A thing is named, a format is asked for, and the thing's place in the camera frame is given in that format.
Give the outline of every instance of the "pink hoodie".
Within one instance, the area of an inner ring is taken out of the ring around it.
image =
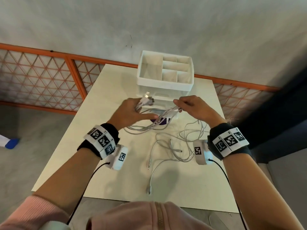
[[[0,230],[38,230],[48,221],[66,223],[69,215],[37,196],[28,197]],[[171,202],[130,202],[92,217],[87,230],[212,230]]]

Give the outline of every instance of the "black cable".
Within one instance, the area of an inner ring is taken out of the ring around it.
[[[228,179],[228,177],[227,177],[225,171],[223,170],[223,168],[222,168],[216,161],[211,160],[211,159],[209,159],[209,161],[213,161],[214,163],[216,163],[216,164],[221,168],[221,170],[223,171],[223,173],[224,173],[224,175],[225,175],[225,177],[226,177],[226,179],[227,179],[227,181],[228,181],[228,184],[230,185],[229,179]],[[243,216],[242,216],[242,213],[241,213],[241,210],[240,210],[240,208],[239,208],[239,205],[237,204],[237,201],[236,201],[236,205],[237,205],[237,207],[238,207],[239,214],[240,214],[242,223],[243,223],[243,225],[244,225],[244,228],[245,228],[245,230],[247,230],[246,225],[245,225],[245,222],[244,222],[244,219],[243,219]]]
[[[90,180],[88,181],[88,184],[86,185],[86,188],[87,188],[87,186],[89,185],[89,183],[90,183],[92,177],[94,176],[94,174],[97,172],[97,170],[99,170],[102,166],[104,166],[104,165],[109,165],[109,164],[110,164],[110,162],[104,163],[104,164],[102,164],[101,166],[99,166],[99,167],[94,171],[94,173],[92,174]],[[75,214],[75,212],[76,212],[76,210],[77,210],[77,208],[78,208],[78,206],[79,206],[79,204],[80,204],[80,202],[81,202],[81,199],[82,199],[82,197],[83,197],[83,195],[84,195],[84,193],[85,193],[85,191],[86,191],[86,188],[84,189],[84,192],[83,192],[83,194],[81,195],[81,198],[79,199],[79,201],[78,201],[78,203],[77,203],[77,205],[76,205],[74,211],[72,212],[72,214],[71,214],[69,220],[67,221],[67,225],[69,225],[69,223],[70,223],[72,217],[74,216],[74,214]]]

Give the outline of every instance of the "orange lattice panel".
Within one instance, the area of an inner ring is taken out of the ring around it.
[[[214,84],[226,120],[241,120],[250,115],[273,92],[232,85]]]
[[[87,93],[89,93],[104,65],[79,60],[76,60],[75,64],[78,68],[84,87]]]
[[[77,111],[82,98],[63,58],[0,50],[0,100]]]

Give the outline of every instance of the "zipper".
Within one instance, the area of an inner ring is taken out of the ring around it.
[[[163,218],[163,212],[161,208],[161,204],[158,202],[154,202],[157,210],[157,219],[158,219],[158,230],[165,230],[164,226],[164,218]]]

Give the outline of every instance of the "orange metal frame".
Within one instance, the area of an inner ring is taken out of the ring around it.
[[[90,63],[99,63],[99,64],[112,64],[112,65],[119,65],[119,66],[131,67],[131,68],[138,67],[138,65],[136,64],[130,64],[130,63],[124,63],[124,62],[118,62],[118,61],[112,61],[112,60],[106,60],[106,59],[99,59],[99,58],[88,57],[88,56],[74,55],[74,54],[68,54],[68,53],[63,53],[63,52],[55,52],[52,50],[42,50],[42,49],[29,48],[29,47],[23,47],[23,46],[15,46],[15,45],[3,44],[3,43],[0,43],[0,49],[32,53],[32,54],[37,54],[37,55],[45,55],[45,56],[51,56],[51,57],[59,57],[59,58],[65,59],[65,62],[70,70],[70,73],[76,83],[76,86],[83,100],[85,100],[87,96],[87,91],[80,77],[79,71],[75,64],[75,60],[86,61]],[[233,86],[245,87],[245,88],[250,88],[250,89],[258,89],[258,90],[263,90],[263,91],[268,91],[268,92],[276,92],[280,89],[278,87],[257,85],[253,83],[233,81],[233,80],[203,76],[203,75],[198,75],[198,74],[194,74],[194,77],[209,79],[209,80],[212,80],[213,83],[219,83],[223,85],[233,85]],[[36,110],[44,110],[44,111],[56,112],[56,113],[62,113],[62,114],[64,113],[72,114],[72,115],[76,114],[76,112],[74,111],[59,110],[59,109],[52,109],[52,108],[47,108],[47,107],[39,107],[39,106],[25,105],[25,104],[16,104],[16,103],[3,102],[3,101],[0,101],[0,104],[16,106],[16,107],[23,107],[23,108],[30,108],[30,109],[36,109]]]

